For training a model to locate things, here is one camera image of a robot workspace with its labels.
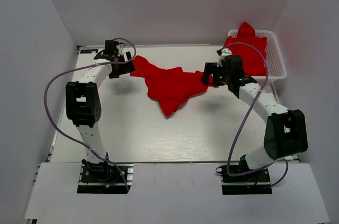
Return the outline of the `red t shirt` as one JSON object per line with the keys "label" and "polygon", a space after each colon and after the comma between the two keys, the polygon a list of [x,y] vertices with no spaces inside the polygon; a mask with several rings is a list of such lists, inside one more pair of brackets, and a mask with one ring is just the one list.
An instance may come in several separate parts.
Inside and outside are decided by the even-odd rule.
{"label": "red t shirt", "polygon": [[181,67],[164,69],[151,64],[146,58],[136,56],[135,71],[130,75],[141,77],[148,87],[148,97],[157,101],[163,114],[169,118],[189,98],[205,93],[209,87],[217,88],[210,76],[208,84],[201,81],[203,72],[185,72]]}

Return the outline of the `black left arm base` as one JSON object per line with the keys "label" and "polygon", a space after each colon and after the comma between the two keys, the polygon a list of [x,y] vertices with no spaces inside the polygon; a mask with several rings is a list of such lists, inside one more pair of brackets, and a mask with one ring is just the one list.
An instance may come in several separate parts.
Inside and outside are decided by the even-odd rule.
{"label": "black left arm base", "polygon": [[108,163],[91,163],[82,160],[77,194],[127,194],[133,179],[133,164],[118,165],[123,176],[115,166]]}

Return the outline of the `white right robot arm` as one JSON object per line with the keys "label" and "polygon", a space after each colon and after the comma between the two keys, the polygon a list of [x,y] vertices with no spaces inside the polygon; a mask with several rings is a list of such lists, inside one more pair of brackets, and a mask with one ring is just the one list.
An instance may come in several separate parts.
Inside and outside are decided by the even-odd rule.
{"label": "white right robot arm", "polygon": [[249,105],[250,112],[255,111],[265,122],[262,146],[242,156],[239,161],[242,179],[251,181],[257,177],[260,169],[276,160],[307,151],[304,113],[288,109],[265,93],[262,85],[253,77],[245,75],[240,56],[224,56],[219,62],[207,62],[201,81],[204,85],[226,85],[238,99]]}

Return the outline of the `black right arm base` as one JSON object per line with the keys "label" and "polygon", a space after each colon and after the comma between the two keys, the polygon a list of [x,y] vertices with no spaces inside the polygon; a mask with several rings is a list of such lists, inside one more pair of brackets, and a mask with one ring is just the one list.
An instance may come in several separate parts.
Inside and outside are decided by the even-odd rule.
{"label": "black right arm base", "polygon": [[232,177],[227,174],[226,165],[215,169],[221,178],[223,195],[265,195],[272,194],[271,180],[267,169],[245,176]]}

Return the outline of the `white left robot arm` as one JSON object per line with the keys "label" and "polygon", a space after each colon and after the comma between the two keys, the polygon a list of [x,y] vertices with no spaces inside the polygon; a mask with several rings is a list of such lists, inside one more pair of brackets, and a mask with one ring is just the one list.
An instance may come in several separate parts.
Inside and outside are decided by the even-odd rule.
{"label": "white left robot arm", "polygon": [[105,79],[119,78],[135,71],[131,52],[123,52],[126,39],[106,40],[104,49],[94,57],[94,66],[78,80],[66,84],[66,115],[80,133],[85,144],[86,160],[91,163],[107,161],[102,144],[99,120],[102,107],[99,87]]}

